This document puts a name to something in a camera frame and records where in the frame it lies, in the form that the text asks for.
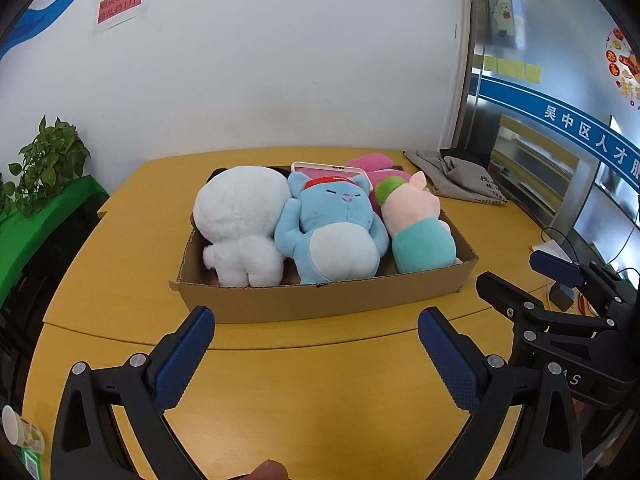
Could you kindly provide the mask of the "person's left hand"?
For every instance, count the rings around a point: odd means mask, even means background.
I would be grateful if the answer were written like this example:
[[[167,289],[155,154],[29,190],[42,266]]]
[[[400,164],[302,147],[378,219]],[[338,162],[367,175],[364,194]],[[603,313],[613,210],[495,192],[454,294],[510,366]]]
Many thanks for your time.
[[[244,477],[244,480],[288,480],[288,470],[276,460],[265,460]]]

